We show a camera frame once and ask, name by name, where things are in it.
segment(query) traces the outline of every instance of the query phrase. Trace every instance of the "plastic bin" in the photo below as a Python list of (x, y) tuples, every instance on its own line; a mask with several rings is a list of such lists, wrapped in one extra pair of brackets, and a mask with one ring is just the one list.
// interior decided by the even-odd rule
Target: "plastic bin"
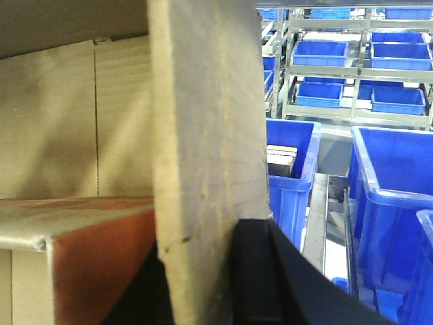
[(404, 325), (430, 325), (433, 320), (433, 211), (417, 213), (421, 224), (419, 257), (405, 302), (398, 313)]
[(273, 71), (265, 70), (263, 73), (265, 76), (265, 93), (267, 93), (273, 83)]
[(421, 89), (374, 87), (371, 106), (373, 112), (422, 115), (426, 99)]
[(433, 7), (390, 7), (385, 8), (386, 19), (430, 19)]
[(339, 85), (345, 85), (346, 79), (305, 77), (304, 82), (306, 82), (306, 83), (335, 83), (335, 84), (339, 84)]
[(319, 153), (320, 124), (267, 119), (268, 144), (298, 149), (293, 177), (269, 176), (270, 207), (284, 234), (300, 249)]
[(258, 8), (263, 20), (278, 20), (278, 8)]
[(348, 48), (347, 42), (301, 41), (295, 46), (293, 63), (307, 66), (343, 66)]
[(372, 68), (431, 70), (432, 52), (428, 44), (372, 43)]
[(373, 32), (372, 43), (425, 43), (420, 32)]
[(339, 108), (343, 88), (343, 85), (332, 83), (303, 82), (296, 94), (296, 103), (301, 106)]
[(274, 68), (275, 68), (275, 56), (264, 56), (263, 70), (274, 70)]
[(359, 84), (358, 99), (359, 100), (371, 100), (371, 94), (373, 93), (373, 87), (398, 87), (403, 88), (404, 83), (398, 83), (395, 81), (374, 81), (374, 80), (361, 80)]
[(313, 8), (311, 10), (310, 19), (349, 19), (349, 7), (336, 8)]
[(433, 208), (433, 133), (353, 127), (350, 197), (367, 287), (404, 294), (418, 251), (416, 212)]

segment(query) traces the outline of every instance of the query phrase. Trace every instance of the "warehouse shelving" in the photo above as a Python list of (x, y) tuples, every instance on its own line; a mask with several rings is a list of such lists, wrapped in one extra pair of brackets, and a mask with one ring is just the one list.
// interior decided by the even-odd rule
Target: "warehouse shelving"
[[(415, 127), (429, 129), (432, 125), (433, 114), (430, 112), (432, 103), (433, 71), (393, 70), (372, 68), (367, 42), (372, 32), (405, 32), (417, 31), (433, 33), (431, 20), (384, 20), (376, 14), (374, 8), (358, 9), (351, 19), (308, 19), (308, 10), (299, 14), (299, 9), (290, 9), (288, 20), (288, 35), (292, 40), (288, 42), (288, 59), (286, 60), (285, 80), (288, 83), (288, 96), (283, 101), (281, 117), (305, 116), (328, 118), (347, 123), (367, 123), (396, 127)], [(306, 32), (333, 32), (340, 34), (353, 33), (359, 36), (358, 41), (350, 42), (350, 55), (343, 67), (335, 66), (302, 66), (292, 64), (291, 54), (296, 35)], [(294, 102), (298, 77), (338, 77), (353, 79), (352, 97), (345, 97), (344, 104), (338, 109), (298, 106)], [(408, 114), (393, 114), (372, 112), (369, 108), (362, 108), (357, 99), (361, 80), (400, 81), (419, 83), (424, 90), (427, 106), (423, 116)]]

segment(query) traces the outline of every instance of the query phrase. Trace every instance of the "cardboard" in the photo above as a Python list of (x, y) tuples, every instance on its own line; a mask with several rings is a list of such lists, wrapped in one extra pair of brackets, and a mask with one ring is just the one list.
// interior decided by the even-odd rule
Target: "cardboard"
[(152, 195), (149, 37), (95, 46), (99, 195)]
[(0, 60), (0, 198), (97, 195), (93, 52)]
[(154, 241), (151, 197), (0, 200), (2, 324), (99, 324)]
[(298, 149), (286, 146), (267, 146), (269, 175), (290, 177), (295, 165)]
[(0, 2), (0, 58), (99, 37), (148, 31), (144, 0)]
[(249, 0), (147, 4), (158, 254), (176, 324), (226, 324), (233, 226), (269, 216), (260, 20)]

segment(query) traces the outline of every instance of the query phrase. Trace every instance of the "storage bin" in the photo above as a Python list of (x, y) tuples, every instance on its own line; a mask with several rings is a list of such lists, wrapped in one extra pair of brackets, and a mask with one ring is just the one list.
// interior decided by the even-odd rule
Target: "storage bin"
[(350, 8), (313, 8), (310, 19), (349, 19)]
[(274, 68), (275, 68), (275, 56), (264, 56), (263, 70), (274, 70)]
[(385, 8), (386, 19), (430, 19), (433, 7), (389, 7)]
[(373, 32), (372, 43), (425, 43), (420, 32)]
[(353, 127), (352, 137), (358, 265), (366, 286), (404, 294), (418, 251), (416, 212), (433, 208), (433, 133)]
[(398, 313), (404, 325), (430, 325), (433, 320), (433, 211), (417, 213), (421, 224), (419, 257), (411, 288)]
[(431, 70), (432, 52), (428, 44), (372, 43), (372, 68)]
[(265, 76), (265, 93), (267, 93), (273, 83), (273, 71), (265, 70), (263, 73)]
[(374, 87), (371, 105), (374, 112), (422, 115), (426, 99), (421, 89)]
[(302, 106), (339, 108), (343, 85), (303, 82), (296, 94), (296, 103)]
[(278, 8), (259, 8), (257, 10), (263, 20), (278, 20)]
[(275, 222), (300, 249), (306, 206), (317, 168), (320, 124), (267, 119), (267, 137), (268, 144), (298, 149), (293, 177), (269, 176), (269, 205)]
[(345, 85), (346, 79), (305, 77), (304, 82), (307, 82), (307, 83), (335, 83), (335, 84)]
[(373, 87), (399, 87), (403, 88), (404, 83), (398, 83), (395, 81), (375, 81), (375, 80), (361, 80), (359, 84), (358, 99), (359, 100), (371, 100), (371, 94), (373, 93)]
[(293, 63), (307, 66), (343, 66), (347, 42), (301, 41), (294, 49)]

